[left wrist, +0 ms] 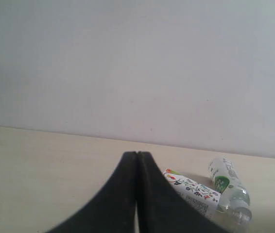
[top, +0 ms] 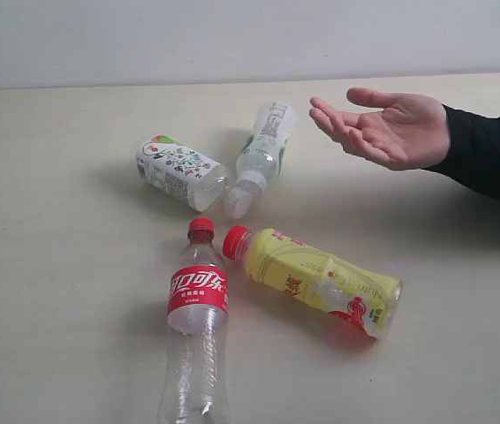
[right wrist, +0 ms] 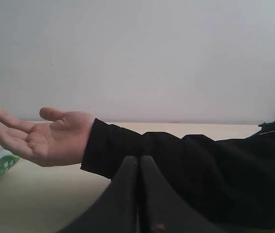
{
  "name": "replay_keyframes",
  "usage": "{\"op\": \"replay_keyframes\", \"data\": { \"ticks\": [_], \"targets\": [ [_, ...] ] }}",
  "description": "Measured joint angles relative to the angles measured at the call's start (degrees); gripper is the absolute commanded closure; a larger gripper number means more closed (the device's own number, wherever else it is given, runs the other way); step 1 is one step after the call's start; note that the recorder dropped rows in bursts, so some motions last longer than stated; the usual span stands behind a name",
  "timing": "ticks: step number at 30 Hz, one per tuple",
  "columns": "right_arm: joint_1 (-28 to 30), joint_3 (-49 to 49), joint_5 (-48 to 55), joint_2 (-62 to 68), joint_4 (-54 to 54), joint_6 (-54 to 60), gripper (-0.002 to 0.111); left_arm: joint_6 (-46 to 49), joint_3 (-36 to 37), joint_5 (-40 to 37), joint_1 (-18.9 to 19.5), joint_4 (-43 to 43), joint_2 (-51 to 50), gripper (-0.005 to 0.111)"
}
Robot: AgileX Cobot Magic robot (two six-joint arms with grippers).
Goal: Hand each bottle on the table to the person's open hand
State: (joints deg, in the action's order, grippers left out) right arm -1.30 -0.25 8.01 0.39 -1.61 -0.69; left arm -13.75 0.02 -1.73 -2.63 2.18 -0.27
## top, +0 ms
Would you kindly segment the open bare human hand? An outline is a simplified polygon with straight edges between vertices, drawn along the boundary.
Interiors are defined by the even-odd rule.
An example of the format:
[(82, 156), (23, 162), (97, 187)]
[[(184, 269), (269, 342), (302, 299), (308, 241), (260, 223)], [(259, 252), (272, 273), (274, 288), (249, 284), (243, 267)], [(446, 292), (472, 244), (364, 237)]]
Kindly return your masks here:
[(349, 102), (371, 112), (337, 110), (320, 97), (310, 99), (309, 116), (342, 149), (388, 170), (427, 169), (441, 163), (450, 148), (444, 106), (415, 94), (386, 93), (353, 87)]

